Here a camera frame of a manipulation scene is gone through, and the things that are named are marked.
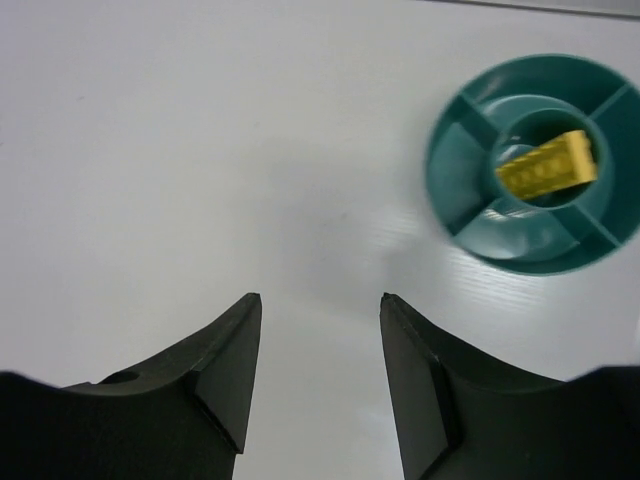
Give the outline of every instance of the white surface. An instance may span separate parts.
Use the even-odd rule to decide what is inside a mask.
[[[264,321],[237,480],[401,478],[383,291],[558,378],[633,359],[640,244],[497,272],[424,198],[438,111],[480,70],[640,24],[424,2],[0,2],[0,368],[98,381],[247,291]]]

